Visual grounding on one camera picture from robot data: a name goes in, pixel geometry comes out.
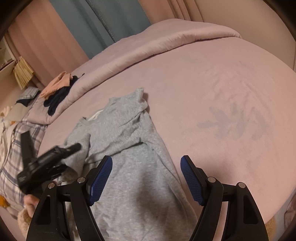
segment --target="fuzzy beige sleeve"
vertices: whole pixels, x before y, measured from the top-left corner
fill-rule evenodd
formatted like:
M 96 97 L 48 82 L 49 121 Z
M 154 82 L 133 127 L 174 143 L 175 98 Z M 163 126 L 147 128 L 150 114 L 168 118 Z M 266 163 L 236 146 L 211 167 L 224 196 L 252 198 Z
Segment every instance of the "fuzzy beige sleeve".
M 32 218 L 30 218 L 30 216 L 28 215 L 27 209 L 23 209 L 18 213 L 17 223 L 25 238 L 27 237 L 31 220 Z

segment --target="blue gripper pad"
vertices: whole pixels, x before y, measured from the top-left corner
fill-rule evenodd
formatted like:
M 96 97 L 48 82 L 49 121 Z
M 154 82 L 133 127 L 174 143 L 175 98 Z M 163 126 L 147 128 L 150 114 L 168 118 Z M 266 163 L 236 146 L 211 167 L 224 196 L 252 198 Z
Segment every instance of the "blue gripper pad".
M 194 201 L 203 205 L 205 200 L 202 197 L 201 184 L 184 156 L 181 158 L 180 166 Z
M 101 170 L 97 174 L 96 178 L 94 179 L 92 185 L 91 185 L 91 193 L 89 196 L 89 204 L 92 206 L 95 202 L 97 202 L 104 190 L 104 187 L 106 185 L 106 182 L 110 176 L 110 173 L 112 171 L 113 167 L 113 161 L 112 158 L 109 157 L 104 165 L 102 166 Z

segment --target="bed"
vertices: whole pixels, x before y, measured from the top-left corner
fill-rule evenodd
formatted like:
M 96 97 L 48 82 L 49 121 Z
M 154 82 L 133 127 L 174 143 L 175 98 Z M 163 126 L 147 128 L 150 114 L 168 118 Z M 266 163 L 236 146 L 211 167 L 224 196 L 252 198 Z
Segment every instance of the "bed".
M 188 31 L 207 26 L 194 24 Z M 152 29 L 156 29 L 153 34 L 166 29 L 180 33 L 185 25 L 183 21 L 181 24 L 179 20 L 168 20 L 148 29 L 144 36 L 151 36 Z M 179 31 L 173 31 L 172 26 L 179 27 Z M 192 37 L 194 34 L 181 34 L 186 35 Z M 76 69 L 73 75 L 85 74 L 72 90 L 78 95 L 73 99 L 69 97 L 54 118 L 33 123 L 34 118 L 30 119 L 30 114 L 26 116 L 25 123 L 29 118 L 30 124 L 48 125 L 46 132 L 44 127 L 39 155 L 62 144 L 81 117 L 103 108 L 110 97 L 123 96 L 144 87 L 151 119 L 197 214 L 200 207 L 192 200 L 179 167 L 180 157 L 185 154 L 196 166 L 221 182 L 244 181 L 265 223 L 273 217 L 281 219 L 277 222 L 282 223 L 284 218 L 278 213 L 287 209 L 296 183 L 293 174 L 296 116 L 289 111 L 294 108 L 295 73 L 275 56 L 242 40 L 230 29 L 219 29 L 216 35 L 204 38 L 200 38 L 199 33 L 198 38 L 187 42 L 182 39 L 178 45 L 142 54 L 140 58 L 135 53 L 120 66 L 116 62 L 124 55 L 120 49 L 139 44 L 144 36 L 140 34 L 119 41 Z M 161 37 L 158 37 L 159 46 L 167 46 L 167 43 L 161 45 Z M 98 69 L 106 60 L 110 65 L 101 73 Z M 87 88 L 82 84 L 83 80 L 99 74 L 102 78 L 96 82 L 98 84 Z M 244 120 L 251 124 L 244 125 Z M 221 237 L 223 218 L 225 213 L 220 219 L 216 240 Z M 283 230 L 274 234 L 273 240 L 278 240 L 282 233 Z

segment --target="wall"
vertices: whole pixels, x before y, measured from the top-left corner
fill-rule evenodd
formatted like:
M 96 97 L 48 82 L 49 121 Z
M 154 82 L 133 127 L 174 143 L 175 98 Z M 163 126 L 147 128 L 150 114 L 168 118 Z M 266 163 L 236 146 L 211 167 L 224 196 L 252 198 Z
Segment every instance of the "wall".
M 8 105 L 14 105 L 22 92 L 23 90 L 19 88 L 13 73 L 0 79 L 0 111 Z

